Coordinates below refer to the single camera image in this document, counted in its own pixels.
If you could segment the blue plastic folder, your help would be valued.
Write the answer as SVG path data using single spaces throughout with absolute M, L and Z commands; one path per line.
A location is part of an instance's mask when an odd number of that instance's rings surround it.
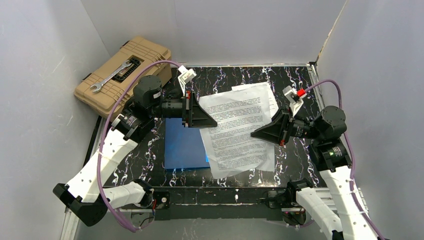
M 164 167 L 167 170 L 210 167 L 199 128 L 184 127 L 180 118 L 165 120 Z

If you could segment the white printed paper files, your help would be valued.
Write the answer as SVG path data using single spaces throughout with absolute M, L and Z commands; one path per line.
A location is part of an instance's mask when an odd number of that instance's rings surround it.
M 251 169 L 275 170 L 274 144 L 251 136 L 271 123 L 278 110 L 267 82 L 238 85 L 231 91 L 202 96 L 199 104 L 217 122 L 216 127 L 200 129 L 214 179 Z

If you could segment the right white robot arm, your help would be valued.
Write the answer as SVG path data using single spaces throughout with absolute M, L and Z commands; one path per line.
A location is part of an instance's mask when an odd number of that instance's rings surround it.
M 298 204 L 317 223 L 328 240 L 383 240 L 360 199 L 354 180 L 354 161 L 341 136 L 347 130 L 346 115 L 337 106 L 327 106 L 313 120 L 293 117 L 281 109 L 271 123 L 250 135 L 283 146 L 291 137 L 310 139 L 310 159 L 326 183 L 336 210 L 331 210 L 306 179 L 290 181 L 276 195 L 284 203 Z

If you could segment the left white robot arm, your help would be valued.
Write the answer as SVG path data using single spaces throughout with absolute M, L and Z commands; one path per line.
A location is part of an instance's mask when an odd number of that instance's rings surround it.
M 200 106 L 195 93 L 184 90 L 163 97 L 162 83 L 155 75 L 141 77 L 122 112 L 106 125 L 103 142 L 78 174 L 67 183 L 58 183 L 53 193 L 86 226 L 96 225 L 107 212 L 127 205 L 140 205 L 155 212 L 167 209 L 169 193 L 155 191 L 139 178 L 128 184 L 104 188 L 105 181 L 121 161 L 155 127 L 157 118 L 181 119 L 186 128 L 213 128 L 217 122 Z

